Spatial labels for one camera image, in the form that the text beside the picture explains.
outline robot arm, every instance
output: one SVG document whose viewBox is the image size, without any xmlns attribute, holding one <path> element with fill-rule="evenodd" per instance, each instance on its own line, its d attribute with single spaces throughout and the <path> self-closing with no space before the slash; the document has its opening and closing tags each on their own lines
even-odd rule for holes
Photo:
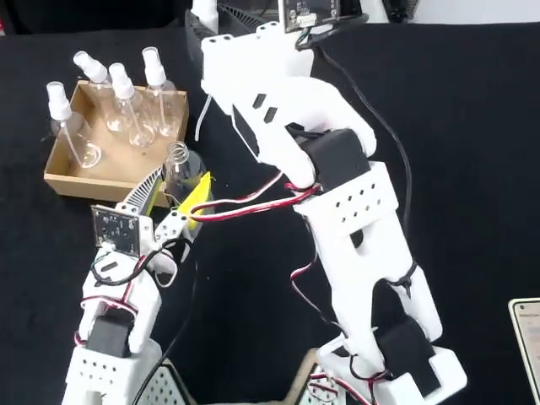
<svg viewBox="0 0 540 405">
<path fill-rule="evenodd" d="M 373 130 L 333 86 L 309 77 L 313 53 L 296 51 L 297 39 L 277 23 L 238 38 L 204 39 L 202 88 L 231 116 L 258 162 L 276 166 L 298 188 L 321 183 L 322 195 L 294 209 L 311 228 L 344 330 L 318 351 L 323 369 L 366 397 L 370 384 L 358 375 L 386 370 L 388 381 L 375 387 L 380 405 L 439 403 L 467 377 L 453 352 L 430 344 L 442 325 L 397 218 L 386 166 L 367 160 L 375 152 Z M 321 136 L 300 145 L 288 129 L 292 123 Z M 376 337 L 372 295 L 382 279 L 393 284 L 408 317 Z M 345 358 L 336 353 L 343 348 Z M 406 359 L 399 353 L 416 354 Z"/>
<path fill-rule="evenodd" d="M 182 235 L 187 217 L 178 211 L 171 210 L 155 230 L 146 216 L 160 184 L 159 168 L 116 208 L 92 207 L 100 247 L 92 266 L 100 278 L 114 282 L 130 276 L 143 257 L 160 249 L 164 241 Z M 178 271 L 166 249 L 153 256 L 148 269 L 155 277 Z M 150 339 L 161 307 L 156 282 L 143 270 L 129 283 L 104 285 L 89 272 L 81 306 L 84 314 L 75 333 L 62 404 L 130 405 L 161 356 L 161 348 Z"/>
</svg>

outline black cloth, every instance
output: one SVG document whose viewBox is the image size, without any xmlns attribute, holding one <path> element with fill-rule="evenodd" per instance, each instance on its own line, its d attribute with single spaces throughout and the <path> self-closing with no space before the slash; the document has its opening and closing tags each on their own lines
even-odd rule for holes
<svg viewBox="0 0 540 405">
<path fill-rule="evenodd" d="M 409 244 L 445 328 L 440 345 L 455 350 L 469 377 L 451 404 L 532 403 L 506 305 L 540 295 L 539 38 L 538 24 L 374 25 L 326 46 L 411 159 Z M 73 90 L 71 57 L 79 49 L 105 64 L 126 63 L 141 84 L 145 46 L 160 49 L 196 116 L 204 94 L 181 30 L 0 38 L 2 403 L 61 400 L 81 286 L 95 254 L 91 201 L 59 197 L 42 180 L 52 143 L 45 84 L 62 80 Z M 388 163 L 402 201 L 402 163 L 388 134 L 337 73 L 317 61 L 314 75 L 336 84 L 373 125 L 375 157 Z M 216 105 L 202 141 L 191 145 L 213 172 L 216 197 L 245 195 L 275 172 L 253 162 Z M 305 226 L 290 209 L 203 227 L 194 248 L 195 310 L 171 356 L 199 402 L 283 398 L 306 350 L 337 335 L 290 288 L 290 272 L 311 254 Z M 186 314 L 193 274 L 193 265 L 186 267 L 164 293 L 153 334 L 164 346 Z M 300 285 L 330 310 L 320 265 Z"/>
<path fill-rule="evenodd" d="M 91 30 L 165 27 L 189 7 L 182 0 L 0 0 L 0 16 L 9 34 L 45 34 Z"/>
</svg>

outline small glass bottle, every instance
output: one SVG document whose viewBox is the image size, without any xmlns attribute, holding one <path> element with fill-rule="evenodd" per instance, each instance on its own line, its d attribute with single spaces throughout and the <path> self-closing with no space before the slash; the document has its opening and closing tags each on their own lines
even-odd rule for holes
<svg viewBox="0 0 540 405">
<path fill-rule="evenodd" d="M 146 97 L 156 131 L 164 137 L 176 138 L 181 123 L 181 106 L 176 87 L 165 76 L 157 48 L 144 48 L 143 60 L 148 83 Z"/>
<path fill-rule="evenodd" d="M 173 142 L 167 147 L 164 170 L 165 192 L 172 196 L 169 197 L 171 207 L 182 204 L 207 173 L 201 157 L 181 141 Z M 213 201 L 211 190 L 208 190 L 205 201 L 197 203 L 209 201 Z M 199 213 L 213 213 L 213 208 L 207 208 Z M 193 221 L 189 222 L 187 231 L 192 238 L 197 235 L 200 225 L 200 223 L 193 223 Z"/>
<path fill-rule="evenodd" d="M 90 80 L 89 96 L 109 131 L 120 132 L 120 120 L 113 106 L 115 92 L 112 89 L 111 76 L 109 76 L 106 67 L 85 51 L 77 52 L 73 57 L 73 62 Z"/>
<path fill-rule="evenodd" d="M 135 91 L 124 65 L 113 63 L 109 73 L 115 91 L 113 106 L 119 120 L 119 131 L 129 138 L 131 145 L 146 148 L 155 139 L 154 121 L 148 105 L 143 96 Z"/>
<path fill-rule="evenodd" d="M 51 130 L 58 137 L 65 137 L 71 158 L 82 168 L 97 165 L 101 159 L 101 148 L 89 141 L 90 126 L 82 115 L 72 111 L 64 85 L 50 82 L 47 86 Z"/>
</svg>

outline bottle cap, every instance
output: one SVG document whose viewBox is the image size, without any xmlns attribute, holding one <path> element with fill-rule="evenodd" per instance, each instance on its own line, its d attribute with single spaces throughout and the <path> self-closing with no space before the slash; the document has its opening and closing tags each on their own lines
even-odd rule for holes
<svg viewBox="0 0 540 405">
<path fill-rule="evenodd" d="M 131 99 L 135 94 L 132 80 L 127 76 L 126 68 L 121 63 L 113 63 L 109 66 L 112 78 L 112 88 L 115 96 L 119 99 Z"/>
<path fill-rule="evenodd" d="M 158 48 L 150 46 L 143 49 L 144 74 L 149 86 L 161 86 L 167 80 L 165 70 L 159 59 Z"/>
<path fill-rule="evenodd" d="M 79 51 L 73 57 L 73 62 L 79 66 L 83 73 L 94 83 L 101 83 L 107 78 L 107 69 L 85 51 Z"/>
<path fill-rule="evenodd" d="M 60 82 L 50 82 L 47 86 L 49 95 L 49 112 L 51 118 L 57 121 L 66 121 L 72 114 L 64 85 Z"/>
</svg>

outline cardboard box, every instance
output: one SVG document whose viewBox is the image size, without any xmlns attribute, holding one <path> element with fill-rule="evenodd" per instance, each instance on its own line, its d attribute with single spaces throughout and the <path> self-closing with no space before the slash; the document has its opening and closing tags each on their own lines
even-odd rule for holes
<svg viewBox="0 0 540 405">
<path fill-rule="evenodd" d="M 189 117 L 187 94 L 178 91 L 182 117 L 178 138 L 167 138 L 158 134 L 147 148 L 133 147 L 126 139 L 120 139 L 110 133 L 96 113 L 88 94 L 88 82 L 79 81 L 71 99 L 71 107 L 73 111 L 83 114 L 92 127 L 89 141 L 101 148 L 101 161 L 95 167 L 81 169 L 70 160 L 66 139 L 60 137 L 52 147 L 43 178 L 55 192 L 63 196 L 119 203 L 146 175 L 163 164 L 167 155 L 167 145 L 175 140 L 183 140 L 186 136 Z M 164 187 L 165 185 L 162 185 L 159 191 L 156 205 L 168 207 L 169 204 L 163 194 Z"/>
</svg>

